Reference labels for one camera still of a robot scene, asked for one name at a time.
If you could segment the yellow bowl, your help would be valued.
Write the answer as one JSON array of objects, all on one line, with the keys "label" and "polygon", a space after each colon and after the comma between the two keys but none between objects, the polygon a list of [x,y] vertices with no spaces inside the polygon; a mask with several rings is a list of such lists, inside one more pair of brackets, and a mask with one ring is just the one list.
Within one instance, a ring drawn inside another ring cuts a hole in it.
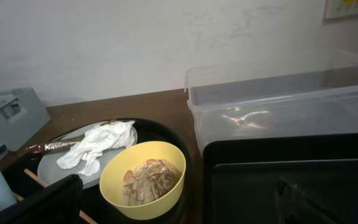
[{"label": "yellow bowl", "polygon": [[[180,172],[178,183],[171,191],[153,202],[127,206],[121,193],[124,183],[129,180],[128,171],[148,159],[166,159],[170,162]],[[189,173],[185,155],[178,147],[162,141],[143,142],[123,150],[106,165],[101,174],[99,189],[104,199],[114,206],[120,215],[131,221],[151,221],[167,214],[175,204],[185,198],[182,193],[186,175]]]}]

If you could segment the brown coffee sachet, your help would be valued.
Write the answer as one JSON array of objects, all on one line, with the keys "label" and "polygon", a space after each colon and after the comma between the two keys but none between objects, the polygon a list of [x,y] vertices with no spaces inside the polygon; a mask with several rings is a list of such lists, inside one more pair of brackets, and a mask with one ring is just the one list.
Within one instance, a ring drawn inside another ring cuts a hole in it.
[{"label": "brown coffee sachet", "polygon": [[27,152],[33,154],[45,154],[50,152],[60,152],[70,149],[75,144],[81,142],[84,139],[85,135],[77,136],[69,139],[62,139],[54,142],[46,142],[41,144],[35,144],[26,148]]}]

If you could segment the white tissue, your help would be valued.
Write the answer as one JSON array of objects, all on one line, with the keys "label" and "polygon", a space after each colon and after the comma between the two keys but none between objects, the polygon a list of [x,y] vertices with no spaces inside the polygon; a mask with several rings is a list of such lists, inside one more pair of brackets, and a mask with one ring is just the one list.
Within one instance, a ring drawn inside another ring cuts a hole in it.
[{"label": "white tissue", "polygon": [[85,161],[84,168],[78,174],[91,176],[99,172],[101,164],[98,158],[104,151],[121,147],[127,149],[135,144],[134,123],[135,121],[114,121],[88,130],[80,142],[57,159],[58,166],[61,169],[72,169],[80,161]]}]

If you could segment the food scraps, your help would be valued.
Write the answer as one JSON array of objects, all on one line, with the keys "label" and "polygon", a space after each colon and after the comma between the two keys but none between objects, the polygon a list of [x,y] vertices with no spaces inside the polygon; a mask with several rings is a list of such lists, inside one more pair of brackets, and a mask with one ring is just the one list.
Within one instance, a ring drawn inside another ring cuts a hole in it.
[{"label": "food scraps", "polygon": [[125,206],[153,202],[171,191],[179,182],[182,172],[166,159],[149,159],[128,170],[123,177],[121,191]]}]

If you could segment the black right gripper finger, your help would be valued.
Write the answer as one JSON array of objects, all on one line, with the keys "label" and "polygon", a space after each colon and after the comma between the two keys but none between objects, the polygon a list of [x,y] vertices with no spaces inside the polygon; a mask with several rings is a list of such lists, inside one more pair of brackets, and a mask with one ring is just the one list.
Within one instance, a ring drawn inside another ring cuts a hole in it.
[{"label": "black right gripper finger", "polygon": [[0,224],[71,224],[80,220],[83,181],[72,174],[0,211]]}]

